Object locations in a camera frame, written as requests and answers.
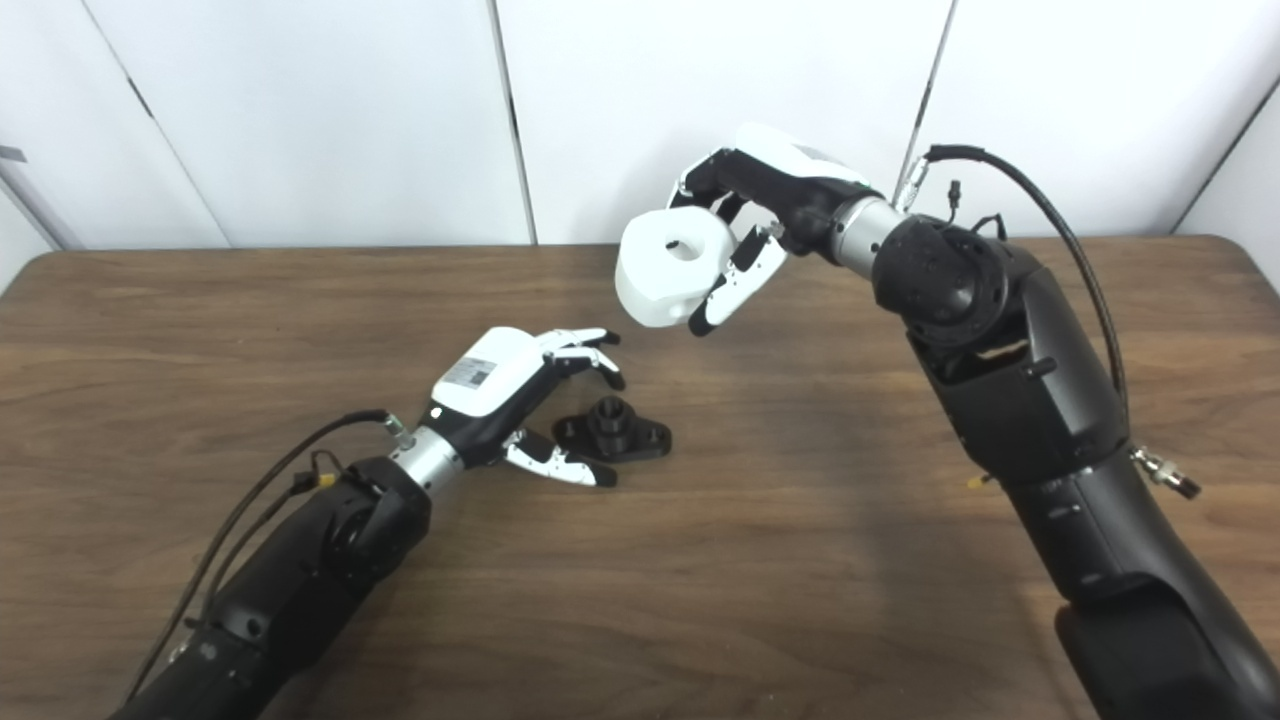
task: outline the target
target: black cable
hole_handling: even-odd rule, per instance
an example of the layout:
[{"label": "black cable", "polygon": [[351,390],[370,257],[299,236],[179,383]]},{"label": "black cable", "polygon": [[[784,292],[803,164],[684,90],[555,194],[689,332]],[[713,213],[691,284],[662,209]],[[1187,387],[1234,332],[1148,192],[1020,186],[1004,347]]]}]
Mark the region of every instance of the black cable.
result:
[{"label": "black cable", "polygon": [[355,425],[358,423],[383,423],[387,420],[388,415],[389,413],[387,413],[385,410],[361,410],[357,413],[348,413],[342,418],[333,420],[332,423],[324,425],[323,428],[307,436],[306,439],[298,443],[293,450],[285,454],[284,457],[282,457],[275,465],[273,465],[271,469],[268,470],[261,479],[253,483],[253,487],[251,487],[248,492],[244,493],[244,497],[241,498],[241,501],[232,510],[230,515],[227,516],[227,520],[223,521],[223,525],[218,528],[216,533],[214,533],[214,539],[209,542],[209,547],[205,550],[205,555],[201,556],[200,562],[196,565],[195,573],[192,573],[191,579],[187,580],[187,587],[183,588],[182,596],[179,596],[178,598],[178,606],[174,607],[173,614],[169,616],[169,620],[165,621],[164,629],[160,632],[160,637],[156,638],[156,642],[151,646],[151,650],[147,651],[147,655],[142,661],[142,665],[138,667],[137,675],[133,678],[133,683],[129,684],[129,691],[124,696],[124,705],[127,705],[131,700],[133,700],[133,697],[138,694],[138,691],[142,689],[142,684],[146,682],[147,675],[151,673],[151,667],[155,666],[156,660],[160,659],[160,653],[164,651],[164,646],[169,643],[169,638],[173,635],[173,632],[178,628],[178,623],[182,621],[183,614],[187,612],[187,606],[191,605],[191,598],[195,597],[196,591],[200,589],[200,582],[205,578],[205,573],[209,571],[209,566],[212,564],[214,556],[218,555],[218,550],[221,547],[223,542],[227,541],[227,536],[230,534],[232,528],[236,525],[236,523],[241,519],[242,515],[244,515],[244,511],[248,509],[250,503],[252,503],[257,498],[257,496],[261,495],[264,489],[266,489],[266,486],[269,486],[271,480],[275,479],[276,475],[284,471],[284,469],[291,462],[297,460],[300,455],[306,452],[306,450],[312,445],[315,445],[316,441],[319,441],[320,438],[347,425]]},{"label": "black cable", "polygon": [[1116,340],[1115,324],[1111,320],[1111,310],[1107,309],[1107,301],[1102,296],[1102,287],[1098,284],[1097,275],[1093,274],[1093,266],[1089,265],[1089,259],[1084,255],[1084,247],[1080,246],[1080,240],[1075,237],[1071,228],[1068,227],[1066,220],[1059,214],[1053,204],[1048,201],[1048,197],[1036,183],[1030,181],[1021,170],[1011,165],[1009,161],[987,152],[982,147],[974,147],[972,145],[934,145],[924,154],[924,159],[929,163],[937,163],[940,160],[973,160],[975,163],[986,163],[1001,173],[1004,173],[1009,179],[1018,183],[1018,187],[1023,188],[1036,206],[1044,213],[1050,224],[1057,231],[1057,234],[1062,237],[1062,242],[1066,243],[1066,249],[1071,252],[1071,258],[1075,260],[1075,266],[1080,270],[1080,277],[1084,279],[1084,287],[1089,291],[1089,300],[1093,301],[1093,310],[1098,315],[1098,324],[1102,325],[1102,337],[1107,346],[1107,360],[1111,363],[1111,384],[1116,389],[1116,395],[1120,396],[1120,411],[1124,414],[1124,419],[1129,420],[1129,388],[1124,377],[1124,360],[1120,357],[1120,341]]},{"label": "black cable", "polygon": [[239,555],[239,551],[244,550],[244,546],[248,543],[250,538],[252,538],[255,533],[262,529],[262,525],[271,521],[271,518],[275,518],[275,514],[279,512],[282,507],[284,507],[284,503],[291,497],[296,495],[302,495],[308,489],[312,488],[300,488],[297,484],[291,486],[289,489],[282,492],[279,497],[273,500],[271,503],[268,505],[265,510],[262,510],[262,514],[259,515],[257,519],[253,520],[253,523],[243,533],[241,533],[241,537],[236,541],[234,544],[232,544],[232,548],[228,550],[227,555],[223,556],[223,562],[221,565],[218,566],[218,570],[214,573],[214,579],[209,582],[209,588],[205,591],[205,605],[200,611],[200,623],[198,623],[200,625],[204,625],[205,623],[209,621],[209,616],[214,611],[214,598],[218,596],[218,589],[223,585],[223,578],[230,569],[232,562],[236,561],[236,556]]},{"label": "black cable", "polygon": [[996,240],[1006,242],[1009,240],[1009,231],[1005,228],[1005,217],[1000,213],[995,215],[987,215],[986,218],[978,220],[969,232],[982,232],[982,228],[987,227],[988,223],[996,223]]},{"label": "black cable", "polygon": [[221,589],[223,587],[223,579],[230,570],[232,562],[236,561],[236,556],[238,556],[239,552],[244,550],[244,546],[253,537],[253,534],[257,533],[260,529],[262,529],[262,525],[270,523],[271,518],[274,518],[275,514],[279,512],[282,507],[284,507],[285,501],[288,501],[291,497],[310,492],[316,488],[316,486],[320,482],[321,457],[328,457],[329,461],[333,462],[333,466],[337,468],[339,473],[344,468],[342,460],[338,460],[338,456],[334,455],[333,451],[329,450],[311,451],[311,473],[300,473],[298,475],[296,475],[293,478],[293,484],[289,487],[289,489],[284,491],[284,493],[280,495],[280,497],[271,501],[271,505],[266,506],[266,510],[264,510],[262,514],[257,516],[257,520],[253,520],[253,524],[250,525],[243,534],[241,534],[239,539],[236,541],[236,544],[233,544],[232,548],[227,551],[227,555],[223,556],[221,565],[218,566],[218,570],[214,573],[212,579],[209,580],[209,587],[205,589],[205,603],[200,611],[198,624],[202,625],[209,621],[209,616],[214,611],[214,598],[218,597],[218,591]]}]

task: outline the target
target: white cylindrical object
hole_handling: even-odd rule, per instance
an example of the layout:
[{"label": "white cylindrical object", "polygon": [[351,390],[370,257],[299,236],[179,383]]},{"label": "white cylindrical object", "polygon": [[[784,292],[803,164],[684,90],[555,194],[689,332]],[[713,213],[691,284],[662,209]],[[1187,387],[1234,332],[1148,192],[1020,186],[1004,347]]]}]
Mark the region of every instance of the white cylindrical object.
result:
[{"label": "white cylindrical object", "polygon": [[733,232],[710,210],[645,213],[622,232],[613,274],[618,300],[641,325],[684,323],[724,272],[733,246]]}]

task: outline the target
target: hole in white object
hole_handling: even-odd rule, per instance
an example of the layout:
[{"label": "hole in white object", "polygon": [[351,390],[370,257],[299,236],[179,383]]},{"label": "hole in white object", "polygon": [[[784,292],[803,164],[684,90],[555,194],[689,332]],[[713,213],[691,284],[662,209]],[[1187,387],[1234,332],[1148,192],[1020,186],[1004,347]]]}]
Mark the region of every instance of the hole in white object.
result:
[{"label": "hole in white object", "polygon": [[696,260],[703,254],[701,247],[694,247],[684,240],[667,241],[667,252],[676,260]]}]

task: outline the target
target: white robotic hand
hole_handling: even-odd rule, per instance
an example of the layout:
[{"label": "white robotic hand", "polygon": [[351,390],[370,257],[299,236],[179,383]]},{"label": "white robotic hand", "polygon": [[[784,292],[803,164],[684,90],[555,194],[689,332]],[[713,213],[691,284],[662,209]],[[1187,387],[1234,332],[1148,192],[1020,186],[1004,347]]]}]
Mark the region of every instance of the white robotic hand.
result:
[{"label": "white robotic hand", "polygon": [[[667,210],[627,225],[616,273],[618,297],[641,324],[687,320],[694,334],[705,336],[764,287],[787,255],[818,252],[835,263],[833,241],[844,231],[837,217],[881,197],[831,156],[765,126],[745,124],[733,147],[685,170]],[[769,210],[777,222],[753,227],[730,254],[726,245],[735,238],[728,223],[748,202]],[[695,222],[692,208],[718,222]],[[680,245],[699,251],[682,258],[675,251]],[[724,258],[718,272],[687,269],[708,252]],[[691,306],[691,296],[703,300]]]},{"label": "white robotic hand", "polygon": [[435,383],[417,432],[393,460],[413,477],[422,474],[413,470],[415,462],[435,466],[442,454],[452,454],[462,469],[507,460],[567,483],[617,484],[612,468],[564,452],[522,427],[570,375],[596,370],[611,388],[625,388],[618,365],[599,350],[602,343],[617,342],[618,336],[604,328],[557,329],[536,337],[517,328],[490,328]]}]

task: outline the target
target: metal connector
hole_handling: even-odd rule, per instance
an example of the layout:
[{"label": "metal connector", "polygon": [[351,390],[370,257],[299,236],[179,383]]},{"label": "metal connector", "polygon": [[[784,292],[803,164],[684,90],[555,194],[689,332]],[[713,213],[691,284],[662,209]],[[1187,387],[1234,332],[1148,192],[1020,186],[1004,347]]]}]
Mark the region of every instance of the metal connector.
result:
[{"label": "metal connector", "polygon": [[1165,460],[1143,446],[1130,450],[1129,457],[1133,457],[1133,461],[1147,473],[1147,478],[1157,486],[1171,488],[1187,500],[1201,493],[1199,484],[1179,473],[1178,464],[1172,460]]},{"label": "metal connector", "polygon": [[413,439],[413,436],[404,429],[404,423],[401,423],[399,418],[396,415],[388,414],[387,420],[383,421],[383,427],[387,428],[387,432],[390,433],[393,438],[396,438],[396,446],[402,451],[410,450],[413,447],[413,443],[417,442]]},{"label": "metal connector", "polygon": [[911,210],[911,205],[915,204],[915,196],[920,193],[920,186],[924,184],[924,177],[929,174],[929,161],[924,156],[915,159],[915,164],[911,165],[911,172],[908,173],[905,182],[897,187],[893,193],[893,209],[899,213],[908,213]]}]

